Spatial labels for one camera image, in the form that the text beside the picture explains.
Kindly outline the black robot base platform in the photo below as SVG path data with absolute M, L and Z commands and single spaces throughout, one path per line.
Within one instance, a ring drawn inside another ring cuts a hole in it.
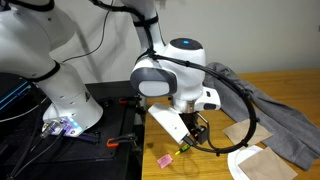
M 141 149 L 134 142 L 107 148 L 109 138 L 134 133 L 136 104 L 119 98 L 137 95 L 128 81 L 87 86 L 102 106 L 101 119 L 74 137 L 71 126 L 41 138 L 40 109 L 0 124 L 0 180 L 140 180 Z

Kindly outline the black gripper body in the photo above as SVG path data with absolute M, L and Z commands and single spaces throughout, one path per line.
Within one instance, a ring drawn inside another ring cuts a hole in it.
M 197 143 L 203 144 L 208 140 L 209 130 L 206 126 L 198 123 L 200 115 L 197 112 L 183 113 L 181 118 Z

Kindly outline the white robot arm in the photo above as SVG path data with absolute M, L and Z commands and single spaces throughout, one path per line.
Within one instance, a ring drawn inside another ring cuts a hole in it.
M 50 52 L 67 43 L 75 33 L 70 17 L 54 0 L 5 0 L 1 13 L 1 70 L 36 83 L 52 101 L 43 121 L 60 133 L 77 137 L 102 117 L 102 107 L 93 99 L 77 70 L 53 60 Z M 129 12 L 141 44 L 141 55 L 130 76 L 132 87 L 145 97 L 172 96 L 170 107 L 151 106 L 149 112 L 177 142 L 191 129 L 181 116 L 221 107 L 216 90 L 202 85 L 202 45 L 192 39 L 163 42 L 154 0 L 121 0 L 120 7 L 90 0 L 109 11 Z

